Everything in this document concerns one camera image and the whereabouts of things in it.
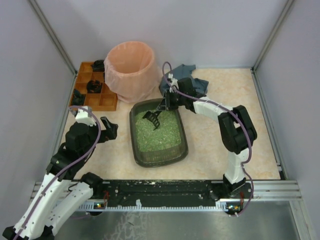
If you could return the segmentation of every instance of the green litter box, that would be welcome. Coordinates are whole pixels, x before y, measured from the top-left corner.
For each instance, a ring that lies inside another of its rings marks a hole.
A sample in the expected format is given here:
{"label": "green litter box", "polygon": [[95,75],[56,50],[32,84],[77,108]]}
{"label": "green litter box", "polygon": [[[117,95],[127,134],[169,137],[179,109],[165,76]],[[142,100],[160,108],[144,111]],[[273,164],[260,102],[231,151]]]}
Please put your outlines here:
{"label": "green litter box", "polygon": [[143,113],[145,111],[155,111],[157,106],[160,104],[162,98],[146,100],[142,102],[136,103],[130,111],[129,120],[130,120],[130,134],[131,134],[131,143],[132,150],[134,155],[135,162],[146,168],[151,167],[160,167],[169,164],[173,164],[183,160],[188,155],[188,143],[184,130],[184,126],[180,117],[180,113],[178,110],[174,110],[174,115],[177,123],[177,128],[180,136],[180,143],[178,145],[155,151],[140,151],[138,146],[137,139],[137,128],[136,128],[136,117],[138,114]]}

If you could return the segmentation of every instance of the gray towel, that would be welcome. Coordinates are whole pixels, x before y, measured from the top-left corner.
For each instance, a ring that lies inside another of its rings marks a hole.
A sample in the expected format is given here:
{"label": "gray towel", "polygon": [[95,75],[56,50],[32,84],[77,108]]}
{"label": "gray towel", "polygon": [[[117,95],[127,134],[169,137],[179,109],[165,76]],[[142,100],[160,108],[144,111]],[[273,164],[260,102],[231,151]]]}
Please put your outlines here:
{"label": "gray towel", "polygon": [[[192,71],[195,69],[196,69],[196,65],[181,64],[180,66],[172,70],[172,74],[173,74],[173,77],[178,81],[183,78],[191,78],[192,85],[195,88],[195,90],[200,94],[207,94],[209,82],[199,78],[193,78],[191,74],[192,74]],[[166,83],[165,79],[162,77],[162,80],[159,85],[159,90],[161,94],[164,95],[165,90],[167,89],[169,89],[169,85]]]}

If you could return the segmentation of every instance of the wooden tray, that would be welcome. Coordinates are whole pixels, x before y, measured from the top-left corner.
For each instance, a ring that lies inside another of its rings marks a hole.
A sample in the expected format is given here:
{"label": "wooden tray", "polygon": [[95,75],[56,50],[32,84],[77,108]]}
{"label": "wooden tray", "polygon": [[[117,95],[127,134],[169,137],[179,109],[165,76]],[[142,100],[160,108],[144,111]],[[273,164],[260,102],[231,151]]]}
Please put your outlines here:
{"label": "wooden tray", "polygon": [[[117,94],[112,92],[105,84],[104,73],[102,71],[93,72],[91,64],[94,62],[82,62],[79,72],[75,81],[74,88],[81,94],[85,94],[84,106],[89,106],[92,111],[98,112],[113,112],[117,110],[118,97]],[[87,83],[90,80],[98,80],[102,83],[101,93],[88,93]],[[70,100],[69,106],[72,104],[74,96]]]}

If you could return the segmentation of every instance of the mesh laundry basket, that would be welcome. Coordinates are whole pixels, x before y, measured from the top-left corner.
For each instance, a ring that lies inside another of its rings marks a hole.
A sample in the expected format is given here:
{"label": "mesh laundry basket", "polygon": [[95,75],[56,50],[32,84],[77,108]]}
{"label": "mesh laundry basket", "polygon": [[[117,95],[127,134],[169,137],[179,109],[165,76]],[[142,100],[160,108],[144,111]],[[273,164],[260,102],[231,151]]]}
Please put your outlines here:
{"label": "mesh laundry basket", "polygon": [[115,46],[104,60],[104,66],[105,83],[127,103],[145,99],[161,79],[154,51],[140,41]]}

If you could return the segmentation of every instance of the marble floor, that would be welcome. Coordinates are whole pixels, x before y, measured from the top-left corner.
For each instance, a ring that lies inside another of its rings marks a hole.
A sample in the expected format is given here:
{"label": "marble floor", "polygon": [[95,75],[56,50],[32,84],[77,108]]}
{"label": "marble floor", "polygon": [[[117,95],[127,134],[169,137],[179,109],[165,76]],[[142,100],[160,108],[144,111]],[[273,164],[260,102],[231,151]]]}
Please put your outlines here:
{"label": "marble floor", "polygon": [[[250,69],[196,69],[192,76],[209,81],[207,96],[210,99],[232,107],[243,105],[247,108],[258,137],[253,143],[252,160],[245,168],[255,180],[280,179]],[[156,87],[147,99],[161,97]],[[116,140],[98,144],[93,156],[75,179],[81,178],[86,172],[92,172],[103,179],[222,179],[228,165],[228,152],[222,143],[218,124],[184,107],[179,111],[187,137],[188,156],[168,166],[144,168],[137,165],[129,125],[129,112],[133,105],[119,100],[115,112],[94,112],[97,117],[106,116],[112,123],[118,124],[118,136]],[[63,136],[74,122],[70,114]]]}

